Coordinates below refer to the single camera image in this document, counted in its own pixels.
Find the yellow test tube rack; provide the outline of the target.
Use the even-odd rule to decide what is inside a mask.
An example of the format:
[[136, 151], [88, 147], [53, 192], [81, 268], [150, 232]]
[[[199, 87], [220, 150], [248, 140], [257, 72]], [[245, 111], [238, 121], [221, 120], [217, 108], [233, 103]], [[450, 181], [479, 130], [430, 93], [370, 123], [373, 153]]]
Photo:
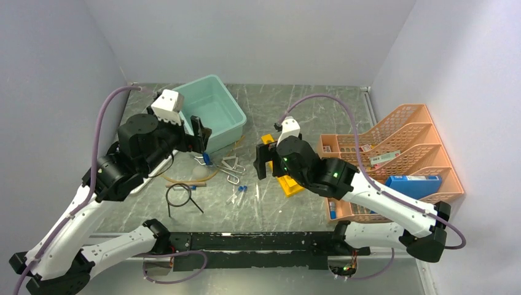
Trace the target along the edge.
[[[266, 134], [261, 136], [261, 140], [264, 144], [272, 143], [274, 142], [273, 136], [270, 134]], [[284, 192], [284, 195], [286, 198], [290, 198], [293, 195], [296, 195], [302, 191], [304, 191], [304, 188], [297, 184], [290, 176], [282, 176], [277, 178], [277, 181], [281, 187], [281, 189]]]

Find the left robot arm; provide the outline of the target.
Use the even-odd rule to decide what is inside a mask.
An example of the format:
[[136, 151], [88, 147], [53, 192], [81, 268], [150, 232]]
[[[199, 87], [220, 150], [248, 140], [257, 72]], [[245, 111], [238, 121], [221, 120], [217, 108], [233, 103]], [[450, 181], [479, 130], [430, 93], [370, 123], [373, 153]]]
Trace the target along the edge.
[[138, 254], [160, 256], [171, 248], [170, 232], [158, 220], [86, 247], [85, 242], [106, 214], [121, 204], [173, 151], [203, 153], [211, 129], [197, 116], [192, 134], [183, 123], [166, 122], [153, 114], [131, 116], [118, 128], [118, 140], [107, 154], [95, 157], [76, 196], [53, 229], [32, 250], [9, 260], [19, 286], [30, 294], [77, 294], [103, 270]]

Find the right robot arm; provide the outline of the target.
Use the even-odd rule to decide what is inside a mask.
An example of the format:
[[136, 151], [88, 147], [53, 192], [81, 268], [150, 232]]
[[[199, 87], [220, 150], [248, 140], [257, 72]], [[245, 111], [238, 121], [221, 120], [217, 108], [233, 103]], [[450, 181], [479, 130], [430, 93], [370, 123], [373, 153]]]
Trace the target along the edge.
[[351, 163], [321, 158], [308, 142], [295, 136], [280, 143], [258, 144], [254, 168], [259, 179], [267, 176], [267, 162], [273, 164], [274, 177], [288, 175], [314, 194], [360, 205], [389, 220], [376, 224], [352, 222], [331, 239], [338, 254], [376, 246], [406, 250], [416, 259], [435, 263], [448, 249], [445, 229], [451, 206], [446, 202], [425, 203], [377, 184]]

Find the graduated cylinder blue base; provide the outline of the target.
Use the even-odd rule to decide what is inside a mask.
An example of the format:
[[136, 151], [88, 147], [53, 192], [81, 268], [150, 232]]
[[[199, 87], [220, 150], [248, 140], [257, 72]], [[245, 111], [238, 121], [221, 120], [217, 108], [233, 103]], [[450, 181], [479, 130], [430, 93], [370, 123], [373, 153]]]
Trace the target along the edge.
[[204, 152], [202, 154], [202, 156], [203, 156], [203, 161], [204, 161], [205, 165], [207, 165], [207, 166], [212, 166], [213, 165], [213, 163], [212, 163], [212, 161], [210, 159], [210, 156], [207, 153]]

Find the mint green plastic bin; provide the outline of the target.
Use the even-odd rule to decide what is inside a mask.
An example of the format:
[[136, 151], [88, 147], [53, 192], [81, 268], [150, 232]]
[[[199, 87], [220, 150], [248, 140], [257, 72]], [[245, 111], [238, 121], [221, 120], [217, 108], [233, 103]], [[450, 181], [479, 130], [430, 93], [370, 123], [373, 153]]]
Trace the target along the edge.
[[191, 135], [191, 116], [201, 119], [212, 134], [206, 153], [211, 154], [238, 141], [243, 135], [246, 115], [219, 77], [214, 74], [180, 85], [173, 89], [184, 97], [179, 115]]

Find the amber rubber tubing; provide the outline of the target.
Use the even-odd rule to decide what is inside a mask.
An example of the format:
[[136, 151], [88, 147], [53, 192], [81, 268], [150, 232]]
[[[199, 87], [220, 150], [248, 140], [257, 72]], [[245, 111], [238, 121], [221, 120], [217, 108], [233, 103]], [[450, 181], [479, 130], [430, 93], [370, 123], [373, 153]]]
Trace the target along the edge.
[[[245, 136], [242, 135], [240, 137], [240, 139], [234, 143], [231, 150], [225, 156], [226, 157], [231, 156], [235, 152], [235, 150], [239, 147], [240, 143], [243, 141], [244, 138], [245, 138]], [[160, 177], [163, 178], [164, 180], [168, 181], [170, 184], [174, 184], [174, 183], [190, 184], [190, 183], [199, 183], [199, 182], [204, 183], [204, 182], [209, 181], [212, 178], [214, 178], [219, 173], [219, 170], [212, 169], [211, 167], [210, 168], [203, 168], [203, 167], [197, 168], [196, 167], [195, 172], [196, 172], [195, 176], [192, 176], [191, 179], [178, 180], [178, 179], [170, 178], [165, 175], [160, 175]]]

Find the white plastic bin lid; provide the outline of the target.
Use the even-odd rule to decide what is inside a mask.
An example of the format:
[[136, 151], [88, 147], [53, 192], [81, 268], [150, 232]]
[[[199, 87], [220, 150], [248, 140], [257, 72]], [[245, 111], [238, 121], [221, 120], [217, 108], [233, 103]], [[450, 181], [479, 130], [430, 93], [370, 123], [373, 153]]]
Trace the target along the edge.
[[172, 164], [172, 160], [173, 160], [173, 157], [178, 153], [177, 150], [173, 150], [170, 155], [163, 159], [157, 166], [155, 169], [152, 170], [152, 172], [149, 174], [149, 176], [147, 178], [144, 178], [143, 179], [143, 183], [140, 184], [138, 187], [134, 188], [131, 192], [130, 192], [130, 195], [134, 195], [134, 194], [137, 194], [139, 193], [140, 191], [142, 191], [153, 179], [154, 179], [154, 176], [156, 175], [159, 175], [160, 173], [164, 173], [166, 171], [166, 166], [168, 164]]

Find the orange mesh file organizer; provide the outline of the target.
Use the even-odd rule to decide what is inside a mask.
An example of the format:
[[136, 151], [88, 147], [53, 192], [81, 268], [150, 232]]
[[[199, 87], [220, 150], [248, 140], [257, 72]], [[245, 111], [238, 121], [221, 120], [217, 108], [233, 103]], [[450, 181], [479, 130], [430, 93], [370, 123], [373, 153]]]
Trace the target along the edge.
[[[384, 184], [389, 176], [439, 175], [442, 184], [435, 194], [420, 199], [426, 203], [450, 203], [465, 191], [453, 168], [436, 126], [425, 104], [402, 104], [369, 131], [359, 135], [361, 158], [369, 176]], [[322, 134], [317, 153], [336, 157], [356, 166], [354, 135]], [[387, 163], [372, 163], [373, 158], [390, 152], [394, 158]], [[342, 220], [359, 223], [382, 223], [389, 219], [349, 202], [327, 199], [329, 222]]]

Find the blue binder folder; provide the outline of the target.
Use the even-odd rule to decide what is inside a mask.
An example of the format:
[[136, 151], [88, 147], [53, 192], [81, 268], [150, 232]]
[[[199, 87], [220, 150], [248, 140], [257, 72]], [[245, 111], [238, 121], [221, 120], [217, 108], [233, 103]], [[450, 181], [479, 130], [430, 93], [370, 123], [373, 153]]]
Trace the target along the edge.
[[431, 194], [438, 192], [442, 184], [442, 177], [439, 175], [427, 176], [389, 176], [384, 185], [394, 189], [415, 200], [420, 200]]

